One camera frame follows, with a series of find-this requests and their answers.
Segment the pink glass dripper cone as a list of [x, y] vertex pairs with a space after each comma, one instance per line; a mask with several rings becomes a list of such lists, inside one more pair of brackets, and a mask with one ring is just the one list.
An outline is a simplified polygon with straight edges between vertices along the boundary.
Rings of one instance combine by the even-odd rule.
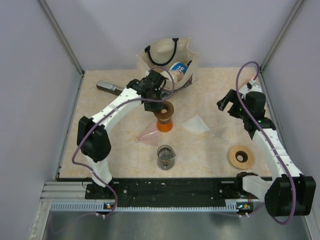
[[137, 137], [138, 142], [157, 146], [160, 142], [159, 131], [155, 124], [150, 123]]

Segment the white paper coffee filter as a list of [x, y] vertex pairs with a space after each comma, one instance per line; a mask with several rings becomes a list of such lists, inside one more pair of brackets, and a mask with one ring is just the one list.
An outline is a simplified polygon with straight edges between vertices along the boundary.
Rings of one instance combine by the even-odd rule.
[[192, 133], [206, 133], [210, 130], [207, 124], [197, 114], [194, 117], [188, 119], [180, 124], [184, 129]]

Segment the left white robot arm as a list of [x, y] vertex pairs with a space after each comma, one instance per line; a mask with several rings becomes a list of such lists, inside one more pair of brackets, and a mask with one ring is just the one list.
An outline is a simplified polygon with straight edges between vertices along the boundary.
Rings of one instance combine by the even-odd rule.
[[142, 79], [131, 80], [119, 96], [104, 109], [91, 117], [83, 116], [78, 122], [77, 149], [71, 161], [88, 168], [97, 184], [96, 192], [102, 198], [109, 198], [114, 191], [110, 183], [108, 155], [111, 152], [109, 133], [131, 110], [144, 105], [148, 112], [162, 110], [162, 90], [168, 78], [150, 70]]

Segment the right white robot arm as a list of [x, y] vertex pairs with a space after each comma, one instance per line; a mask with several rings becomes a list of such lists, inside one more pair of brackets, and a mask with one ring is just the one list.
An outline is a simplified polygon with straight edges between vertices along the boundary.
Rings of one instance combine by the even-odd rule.
[[228, 103], [230, 116], [241, 119], [251, 140], [260, 148], [271, 172], [271, 180], [254, 173], [237, 174], [239, 182], [233, 192], [239, 198], [252, 194], [263, 201], [272, 217], [307, 216], [310, 214], [316, 181], [305, 176], [293, 163], [280, 142], [276, 126], [265, 116], [266, 96], [258, 84], [247, 84], [239, 91], [231, 89], [217, 102], [223, 111]]

